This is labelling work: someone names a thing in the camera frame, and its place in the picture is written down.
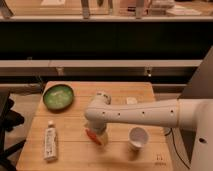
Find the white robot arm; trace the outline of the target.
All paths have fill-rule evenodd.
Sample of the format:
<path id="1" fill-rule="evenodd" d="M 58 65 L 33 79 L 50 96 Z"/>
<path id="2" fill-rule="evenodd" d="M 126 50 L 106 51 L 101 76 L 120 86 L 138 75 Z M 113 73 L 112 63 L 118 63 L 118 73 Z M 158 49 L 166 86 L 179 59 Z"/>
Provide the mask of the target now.
<path id="1" fill-rule="evenodd" d="M 112 105 L 105 92 L 95 94 L 84 113 L 86 133 L 100 144 L 108 123 L 181 128 L 195 131 L 190 171 L 213 171 L 213 100 L 170 99 Z"/>

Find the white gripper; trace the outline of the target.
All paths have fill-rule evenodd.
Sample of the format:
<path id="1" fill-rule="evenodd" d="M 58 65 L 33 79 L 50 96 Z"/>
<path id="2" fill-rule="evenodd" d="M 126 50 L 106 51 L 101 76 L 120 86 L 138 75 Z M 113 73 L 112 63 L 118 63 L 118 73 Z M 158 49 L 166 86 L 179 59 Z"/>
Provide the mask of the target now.
<path id="1" fill-rule="evenodd" d="M 98 139 L 101 141 L 101 145 L 99 145 L 99 146 L 105 146 L 108 143 L 108 135 L 106 132 L 104 132 L 101 135 L 99 135 L 99 134 L 96 134 L 96 135 L 97 135 Z"/>

